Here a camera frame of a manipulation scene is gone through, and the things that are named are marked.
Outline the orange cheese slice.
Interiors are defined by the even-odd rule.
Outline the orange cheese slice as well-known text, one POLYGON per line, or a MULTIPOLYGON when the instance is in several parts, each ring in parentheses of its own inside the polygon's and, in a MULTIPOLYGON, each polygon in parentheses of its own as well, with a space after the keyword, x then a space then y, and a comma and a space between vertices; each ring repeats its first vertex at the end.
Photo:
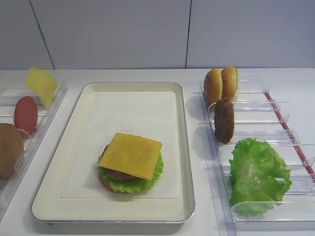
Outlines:
POLYGON ((131 134, 116 133, 98 165, 151 180, 161 147, 160 141, 131 134))

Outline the brown meat patty in rack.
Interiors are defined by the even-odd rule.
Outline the brown meat patty in rack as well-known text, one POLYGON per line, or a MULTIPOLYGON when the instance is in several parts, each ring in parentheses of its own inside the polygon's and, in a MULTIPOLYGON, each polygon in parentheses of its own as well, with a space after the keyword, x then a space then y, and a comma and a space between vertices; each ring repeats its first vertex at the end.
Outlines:
POLYGON ((234 107, 232 102, 223 98, 215 106, 215 137, 223 144, 228 144, 234 133, 234 107))

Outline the green lettuce leaf on burger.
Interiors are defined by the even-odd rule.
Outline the green lettuce leaf on burger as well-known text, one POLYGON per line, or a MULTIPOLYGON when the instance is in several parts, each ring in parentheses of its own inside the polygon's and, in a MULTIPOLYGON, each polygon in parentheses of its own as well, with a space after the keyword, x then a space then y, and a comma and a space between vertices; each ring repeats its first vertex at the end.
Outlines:
MULTIPOLYGON (((115 190, 116 189, 125 190, 127 193, 130 193, 130 194, 138 193, 141 191, 148 191, 154 186, 156 181, 159 179, 160 175, 163 172, 163 168, 164 168, 164 163, 163 163, 162 155, 160 154, 157 160, 153 178, 151 180, 137 178, 133 180, 123 181, 122 185, 117 186, 117 187, 113 183, 110 183, 110 185, 115 190)), ((102 175, 103 177, 108 177, 104 173, 104 167, 98 166, 97 170, 98 170, 99 176, 102 175)))

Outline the brown meat patty on burger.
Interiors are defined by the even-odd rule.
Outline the brown meat patty on burger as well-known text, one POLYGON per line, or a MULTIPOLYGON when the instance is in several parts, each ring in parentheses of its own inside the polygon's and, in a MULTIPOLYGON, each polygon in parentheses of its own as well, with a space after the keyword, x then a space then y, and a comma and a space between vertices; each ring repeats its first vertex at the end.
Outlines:
POLYGON ((108 168, 104 168, 104 173, 110 177, 111 179, 114 180, 119 180, 119 181, 126 181, 126 180, 133 180, 133 179, 137 179, 137 177, 129 175, 129 174, 125 174, 119 171, 115 171, 112 169, 108 169, 108 168))

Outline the green lettuce leaf in rack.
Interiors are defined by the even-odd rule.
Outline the green lettuce leaf in rack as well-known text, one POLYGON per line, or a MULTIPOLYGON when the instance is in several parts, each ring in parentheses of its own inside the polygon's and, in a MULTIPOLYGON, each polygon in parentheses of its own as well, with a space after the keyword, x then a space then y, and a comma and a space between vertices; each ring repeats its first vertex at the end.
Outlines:
POLYGON ((283 201, 292 185, 291 170, 269 143, 246 138, 236 144, 232 154, 229 202, 239 215, 264 214, 283 201))

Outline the yellow cheese slice in rack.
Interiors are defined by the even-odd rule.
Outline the yellow cheese slice in rack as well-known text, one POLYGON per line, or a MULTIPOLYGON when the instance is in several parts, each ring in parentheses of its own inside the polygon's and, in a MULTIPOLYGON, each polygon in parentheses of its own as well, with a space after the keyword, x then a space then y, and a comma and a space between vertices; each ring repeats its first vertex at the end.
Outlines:
POLYGON ((30 68, 24 84, 39 96, 40 102, 46 108, 52 105, 58 84, 50 73, 41 69, 30 68))

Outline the red tomato slice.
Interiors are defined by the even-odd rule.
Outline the red tomato slice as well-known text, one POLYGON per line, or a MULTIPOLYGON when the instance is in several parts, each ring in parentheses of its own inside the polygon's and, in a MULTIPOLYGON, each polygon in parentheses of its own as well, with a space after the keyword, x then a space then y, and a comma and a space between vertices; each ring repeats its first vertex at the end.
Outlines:
POLYGON ((14 125, 22 137, 30 136, 36 129, 38 110, 30 96, 24 96, 17 102, 14 111, 14 125))

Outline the white paper tray liner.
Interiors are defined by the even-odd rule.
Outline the white paper tray liner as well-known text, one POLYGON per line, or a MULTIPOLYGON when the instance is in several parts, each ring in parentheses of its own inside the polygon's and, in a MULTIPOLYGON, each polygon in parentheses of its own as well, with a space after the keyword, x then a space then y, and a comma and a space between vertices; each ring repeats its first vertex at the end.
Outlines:
POLYGON ((75 116, 70 132, 70 170, 62 198, 108 198, 97 160, 116 133, 160 141, 164 169, 155 185, 137 198, 178 199, 180 151, 176 97, 172 92, 94 92, 75 116))

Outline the sesame bun half front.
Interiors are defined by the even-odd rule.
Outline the sesame bun half front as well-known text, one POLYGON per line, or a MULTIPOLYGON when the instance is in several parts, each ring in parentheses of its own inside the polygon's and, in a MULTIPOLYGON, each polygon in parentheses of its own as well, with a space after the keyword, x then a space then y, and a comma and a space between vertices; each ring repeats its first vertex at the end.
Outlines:
POLYGON ((214 68, 210 70, 204 79, 204 94, 208 107, 222 97, 221 70, 214 68))

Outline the sesame bun half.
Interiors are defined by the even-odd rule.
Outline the sesame bun half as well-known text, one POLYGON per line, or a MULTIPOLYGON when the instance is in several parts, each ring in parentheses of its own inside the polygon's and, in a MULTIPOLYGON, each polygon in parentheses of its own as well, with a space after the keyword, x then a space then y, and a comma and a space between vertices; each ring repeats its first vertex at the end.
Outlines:
POLYGON ((204 94, 208 107, 222 97, 221 70, 214 68, 210 70, 204 79, 204 94))
POLYGON ((238 89, 238 71, 236 67, 228 66, 221 71, 222 98, 233 101, 238 89))

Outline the bottom bun under burger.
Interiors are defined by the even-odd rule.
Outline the bottom bun under burger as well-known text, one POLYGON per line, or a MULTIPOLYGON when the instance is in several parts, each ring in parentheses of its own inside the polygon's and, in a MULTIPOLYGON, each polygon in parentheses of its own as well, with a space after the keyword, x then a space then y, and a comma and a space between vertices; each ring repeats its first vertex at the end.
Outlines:
POLYGON ((108 177, 103 177, 102 175, 99 176, 101 183, 110 191, 115 193, 127 193, 125 190, 113 189, 110 183, 113 183, 116 187, 122 185, 123 181, 114 180, 108 177))

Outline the sesame bun half rear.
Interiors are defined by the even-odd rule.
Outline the sesame bun half rear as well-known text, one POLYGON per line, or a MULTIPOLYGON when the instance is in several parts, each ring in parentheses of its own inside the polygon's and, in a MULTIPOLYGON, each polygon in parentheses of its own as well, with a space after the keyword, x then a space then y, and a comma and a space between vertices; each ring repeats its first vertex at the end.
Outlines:
POLYGON ((233 101, 238 89, 238 71, 236 67, 228 66, 221 71, 222 98, 233 101))

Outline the right clear acrylic rack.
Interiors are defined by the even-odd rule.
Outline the right clear acrylic rack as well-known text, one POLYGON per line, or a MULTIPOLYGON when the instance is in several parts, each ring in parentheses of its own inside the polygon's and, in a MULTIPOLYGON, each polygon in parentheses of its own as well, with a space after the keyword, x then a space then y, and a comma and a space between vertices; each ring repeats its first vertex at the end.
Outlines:
POLYGON ((270 85, 257 74, 241 74, 233 101, 234 135, 228 144, 215 135, 214 106, 200 95, 211 157, 207 169, 214 187, 214 205, 219 233, 222 236, 244 236, 255 232, 308 231, 315 228, 315 146, 300 141, 288 127, 291 104, 276 101, 270 85), (241 202, 230 204, 229 181, 232 151, 238 141, 252 138, 268 142, 290 169, 292 185, 281 202, 241 202))

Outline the clear acrylic rack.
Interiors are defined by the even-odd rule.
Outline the clear acrylic rack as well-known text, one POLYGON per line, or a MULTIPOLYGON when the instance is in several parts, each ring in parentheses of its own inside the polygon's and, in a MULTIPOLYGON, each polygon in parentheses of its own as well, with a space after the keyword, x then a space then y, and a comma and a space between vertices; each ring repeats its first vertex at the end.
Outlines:
POLYGON ((288 127, 291 104, 276 101, 270 85, 257 74, 241 74, 233 101, 234 135, 228 144, 215 135, 214 106, 200 95, 211 157, 207 169, 214 187, 214 205, 219 233, 222 236, 244 236, 255 232, 308 231, 315 228, 315 146, 300 141, 288 127), (232 151, 238 141, 252 138, 268 142, 290 169, 292 185, 281 202, 241 202, 230 204, 229 181, 232 151))
POLYGON ((52 120, 58 111, 63 98, 68 91, 65 81, 60 82, 54 97, 53 103, 50 107, 46 108, 41 104, 39 95, 27 88, 22 88, 20 84, 12 87, 0 89, 0 121, 1 123, 14 123, 14 110, 16 103, 24 96, 30 96, 34 99, 38 109, 38 119, 35 131, 23 138, 24 152, 20 159, 17 161, 13 175, 8 180, 0 181, 0 217, 3 218, 4 214, 9 207, 13 196, 15 195, 29 164, 37 152, 52 120))

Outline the cream metal serving tray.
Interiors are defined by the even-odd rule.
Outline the cream metal serving tray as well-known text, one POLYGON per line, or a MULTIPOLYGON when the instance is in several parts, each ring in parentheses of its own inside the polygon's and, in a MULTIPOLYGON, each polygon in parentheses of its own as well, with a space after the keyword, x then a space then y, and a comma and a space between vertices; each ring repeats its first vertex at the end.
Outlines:
POLYGON ((191 217, 194 209, 182 87, 172 82, 94 82, 85 85, 33 198, 31 211, 34 217, 47 223, 181 224, 191 217), (75 126, 75 116, 84 107, 86 99, 94 92, 172 92, 175 94, 182 189, 178 199, 137 198, 137 194, 111 191, 108 198, 61 197, 71 165, 68 144, 70 132, 75 126))

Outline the left clear acrylic rack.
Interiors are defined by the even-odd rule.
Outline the left clear acrylic rack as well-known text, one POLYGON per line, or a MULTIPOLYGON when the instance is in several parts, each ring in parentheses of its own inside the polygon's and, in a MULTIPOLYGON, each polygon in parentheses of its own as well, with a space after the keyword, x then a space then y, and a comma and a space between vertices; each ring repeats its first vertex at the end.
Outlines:
POLYGON ((37 152, 52 120, 58 111, 63 98, 68 91, 65 81, 60 82, 54 97, 53 103, 50 107, 46 108, 41 104, 39 95, 27 88, 22 88, 20 84, 12 87, 0 89, 0 121, 1 123, 14 123, 14 110, 16 103, 24 96, 30 96, 34 99, 38 109, 38 119, 35 131, 23 138, 24 152, 20 159, 17 161, 13 175, 8 180, 0 181, 0 217, 3 218, 4 214, 9 207, 13 196, 15 195, 29 164, 37 152))

